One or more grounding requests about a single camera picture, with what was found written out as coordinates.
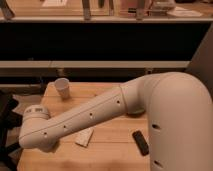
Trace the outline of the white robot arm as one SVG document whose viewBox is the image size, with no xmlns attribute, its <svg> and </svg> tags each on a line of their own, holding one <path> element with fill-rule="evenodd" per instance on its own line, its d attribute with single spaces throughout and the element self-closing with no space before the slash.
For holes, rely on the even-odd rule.
<svg viewBox="0 0 213 171">
<path fill-rule="evenodd" d="M 150 171 L 213 171 L 213 99 L 183 72 L 138 77 L 56 117 L 32 105 L 24 111 L 19 144 L 48 151 L 64 136 L 139 109 L 148 114 Z"/>
</svg>

